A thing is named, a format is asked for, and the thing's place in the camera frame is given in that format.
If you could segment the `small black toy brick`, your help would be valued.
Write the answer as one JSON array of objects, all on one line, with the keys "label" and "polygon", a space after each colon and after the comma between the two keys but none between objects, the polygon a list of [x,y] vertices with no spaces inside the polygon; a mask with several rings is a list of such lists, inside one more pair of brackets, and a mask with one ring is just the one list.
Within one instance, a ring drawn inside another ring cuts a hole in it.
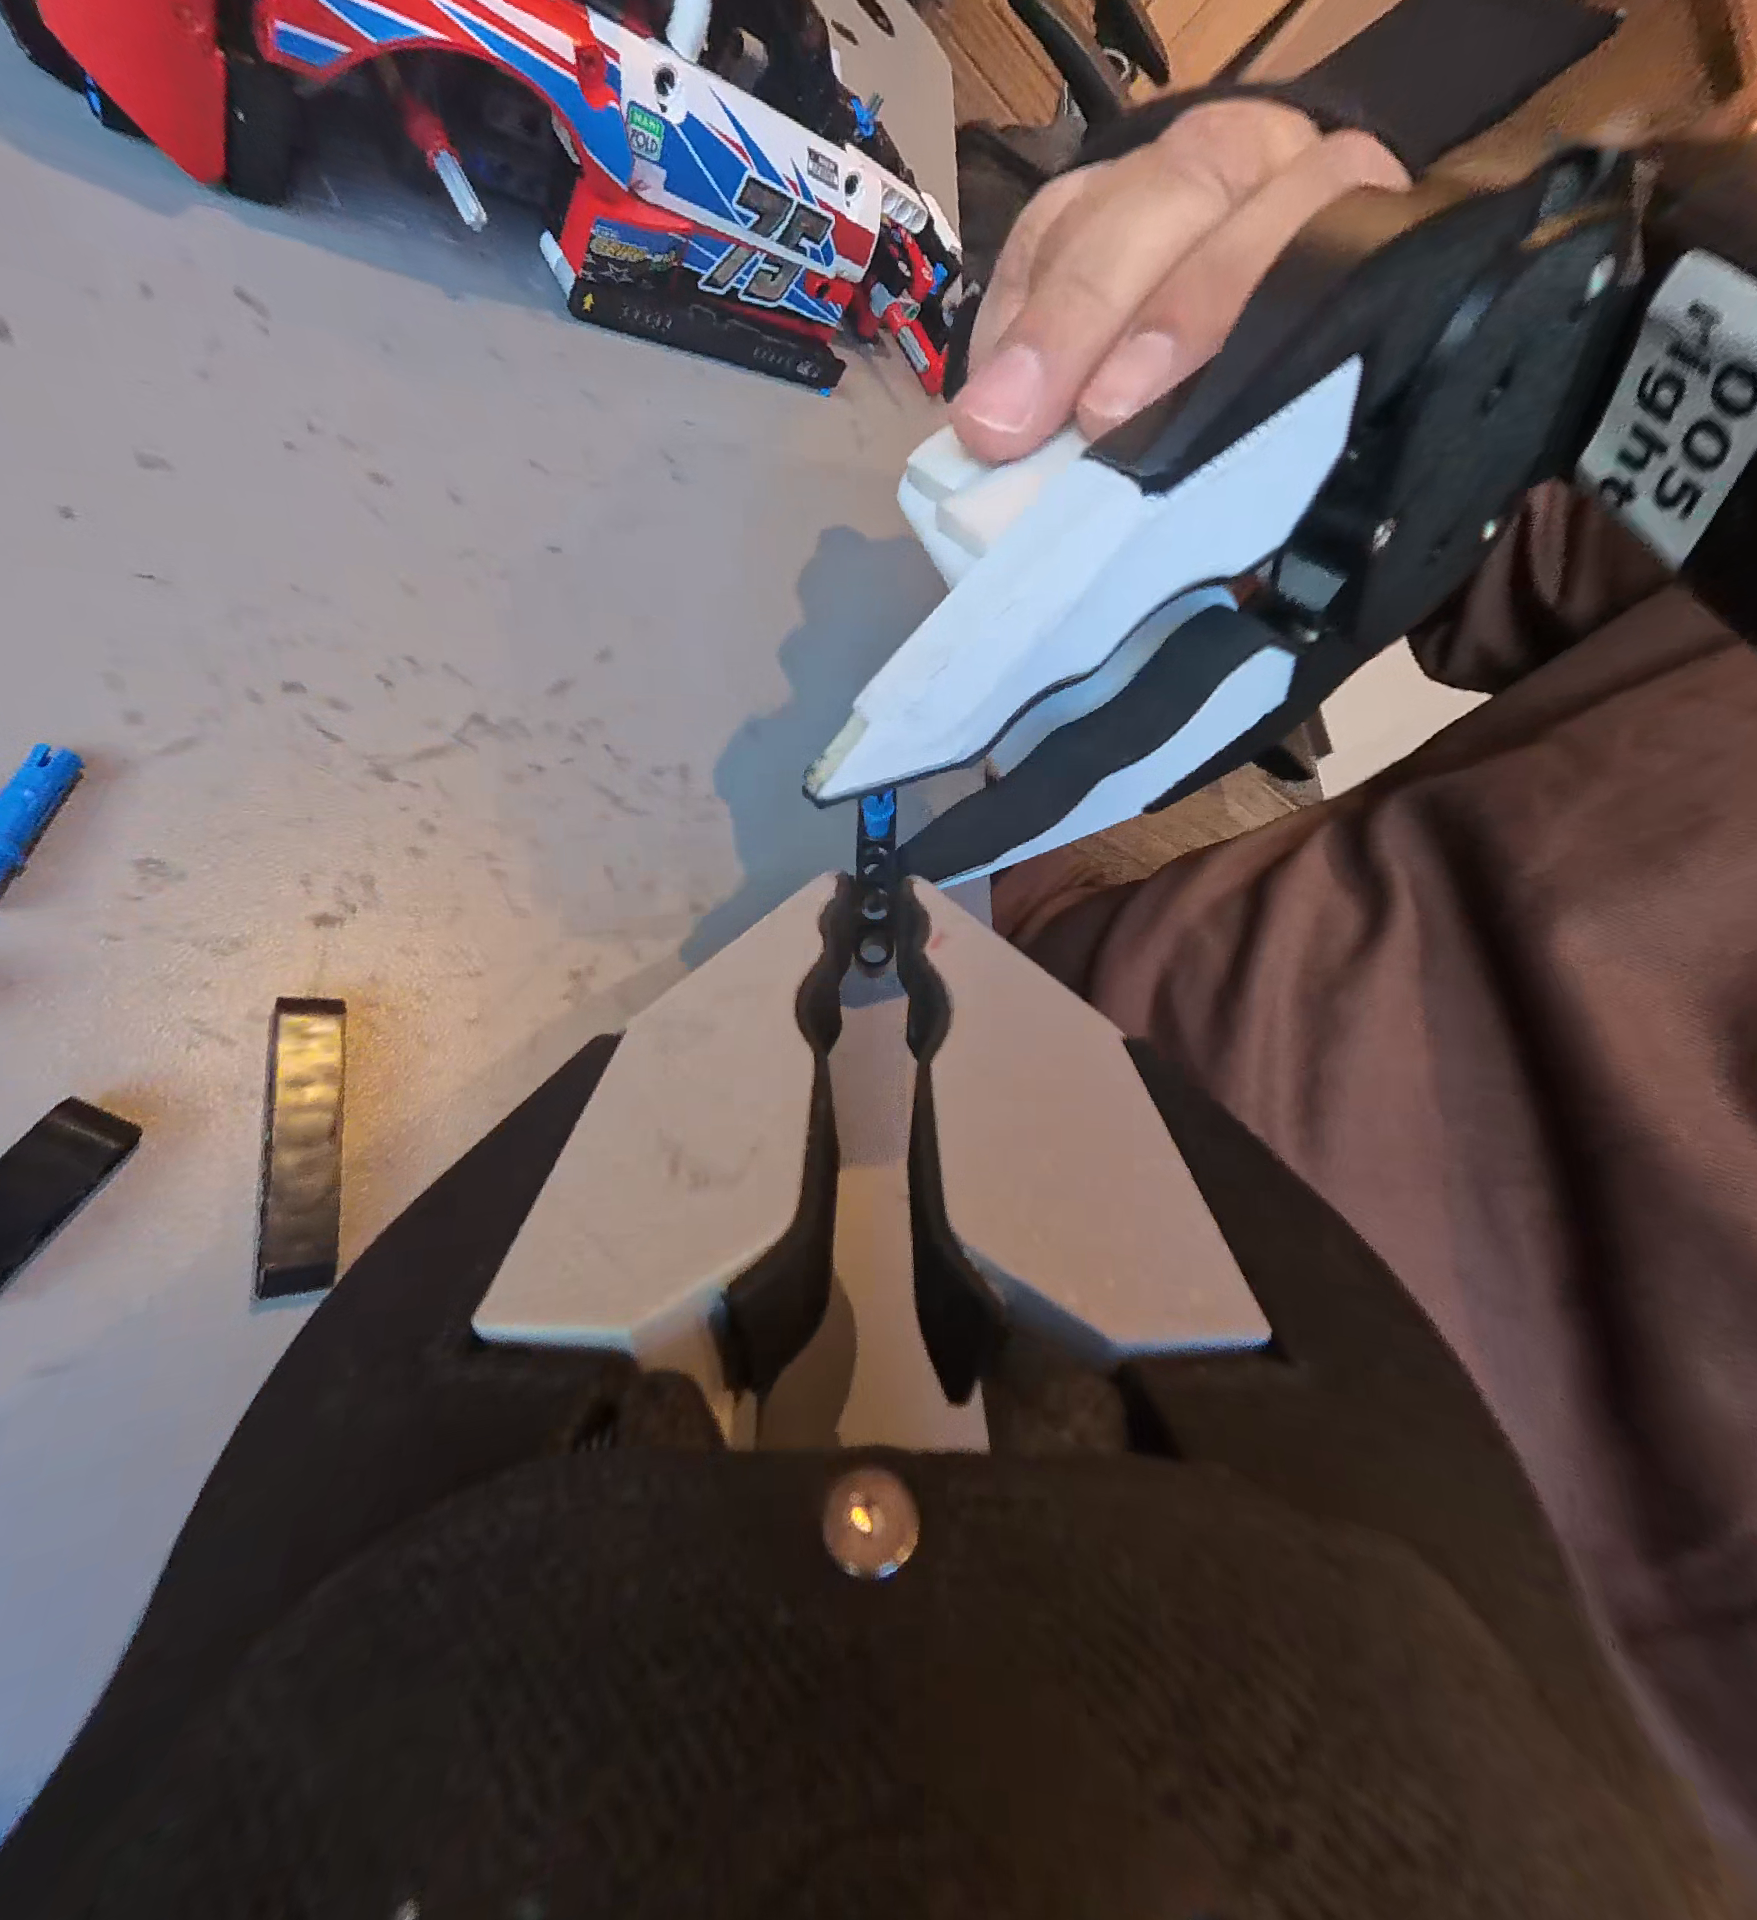
[{"label": "small black toy brick", "polygon": [[0,1291],[97,1195],[143,1129],[64,1096],[0,1153]]}]

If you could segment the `red black toy car model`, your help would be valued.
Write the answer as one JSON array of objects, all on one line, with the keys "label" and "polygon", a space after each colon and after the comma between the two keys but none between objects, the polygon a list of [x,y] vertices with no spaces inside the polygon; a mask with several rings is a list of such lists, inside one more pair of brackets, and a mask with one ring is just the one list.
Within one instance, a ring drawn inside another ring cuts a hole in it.
[{"label": "red black toy car model", "polygon": [[946,380],[960,241],[817,4],[15,2],[21,53],[94,116],[258,206],[309,111],[381,102],[461,224],[542,214],[589,325],[831,393],[840,334]]}]

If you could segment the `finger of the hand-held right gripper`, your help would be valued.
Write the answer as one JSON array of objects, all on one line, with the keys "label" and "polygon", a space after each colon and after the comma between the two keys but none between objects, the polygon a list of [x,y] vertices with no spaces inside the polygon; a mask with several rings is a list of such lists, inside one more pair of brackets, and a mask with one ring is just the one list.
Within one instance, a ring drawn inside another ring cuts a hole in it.
[{"label": "finger of the hand-held right gripper", "polygon": [[1347,357],[1168,491],[1090,453],[1061,467],[854,698],[805,797],[831,806],[980,761],[1150,612],[1274,554],[1345,449],[1361,371]]},{"label": "finger of the hand-held right gripper", "polygon": [[1246,765],[1297,727],[1299,672],[1299,652],[1249,610],[1192,612],[1107,700],[906,841],[901,874],[985,878]]}]

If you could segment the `person's right hand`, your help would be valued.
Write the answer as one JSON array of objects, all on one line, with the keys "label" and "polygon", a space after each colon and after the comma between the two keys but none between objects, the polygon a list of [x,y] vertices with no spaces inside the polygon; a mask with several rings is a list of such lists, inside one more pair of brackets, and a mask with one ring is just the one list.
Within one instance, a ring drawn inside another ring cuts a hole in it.
[{"label": "person's right hand", "polygon": [[1407,185],[1368,130],[1265,99],[1179,109],[1142,147],[1048,182],[986,282],[948,408],[958,442],[1003,466],[1068,426],[1106,435],[1220,350],[1326,208]]}]

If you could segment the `long black toy beam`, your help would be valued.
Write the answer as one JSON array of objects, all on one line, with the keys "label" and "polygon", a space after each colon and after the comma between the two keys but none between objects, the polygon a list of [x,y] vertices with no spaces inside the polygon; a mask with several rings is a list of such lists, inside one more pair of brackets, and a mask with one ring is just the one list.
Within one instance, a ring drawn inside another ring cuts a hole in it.
[{"label": "long black toy beam", "polygon": [[338,1273],[347,1004],[280,997],[269,1023],[251,1298],[329,1291]]},{"label": "long black toy beam", "polygon": [[854,880],[858,883],[856,959],[866,975],[877,978],[896,957],[898,806],[893,830],[884,839],[867,836],[858,813]]}]

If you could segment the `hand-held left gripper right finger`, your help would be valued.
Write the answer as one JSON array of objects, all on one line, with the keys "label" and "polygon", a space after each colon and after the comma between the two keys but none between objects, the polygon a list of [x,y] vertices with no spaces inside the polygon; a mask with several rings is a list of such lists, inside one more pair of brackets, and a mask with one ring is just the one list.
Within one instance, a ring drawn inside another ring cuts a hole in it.
[{"label": "hand-held left gripper right finger", "polygon": [[937,887],[900,893],[914,1308],[969,1401],[1022,1336],[1106,1378],[1272,1325],[1126,1037]]}]

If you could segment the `black chair frame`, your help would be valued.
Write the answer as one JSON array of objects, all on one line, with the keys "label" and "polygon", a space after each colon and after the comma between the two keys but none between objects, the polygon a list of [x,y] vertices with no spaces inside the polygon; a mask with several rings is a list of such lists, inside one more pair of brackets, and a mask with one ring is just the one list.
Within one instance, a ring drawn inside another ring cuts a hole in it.
[{"label": "black chair frame", "polygon": [[1093,2],[1090,25],[1068,4],[1006,2],[1056,70],[1068,111],[1088,130],[1116,120],[1129,106],[1129,86],[1146,78],[1172,84],[1166,44],[1143,4]]}]

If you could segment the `grey desk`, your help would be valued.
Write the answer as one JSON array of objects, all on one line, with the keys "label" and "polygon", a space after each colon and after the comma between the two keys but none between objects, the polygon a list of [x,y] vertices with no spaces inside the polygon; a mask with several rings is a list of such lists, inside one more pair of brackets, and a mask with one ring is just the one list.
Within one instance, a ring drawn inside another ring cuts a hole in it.
[{"label": "grey desk", "polygon": [[267,1041],[348,1010],[340,1260],[579,1042],[842,860],[801,792],[937,596],[935,410],[556,306],[347,120],[198,188],[0,20],[0,785],[84,779],[0,903],[0,1153],[143,1139],[0,1291],[0,1840],[307,1303],[251,1298]]}]

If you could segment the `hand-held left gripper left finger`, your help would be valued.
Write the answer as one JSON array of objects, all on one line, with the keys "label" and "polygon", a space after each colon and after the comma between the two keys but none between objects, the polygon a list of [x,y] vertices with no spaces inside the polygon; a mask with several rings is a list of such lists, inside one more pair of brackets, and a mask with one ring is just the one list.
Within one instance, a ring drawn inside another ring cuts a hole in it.
[{"label": "hand-held left gripper left finger", "polygon": [[795,1221],[814,1085],[796,994],[834,893],[813,880],[628,1023],[475,1334],[715,1352],[722,1289]]}]

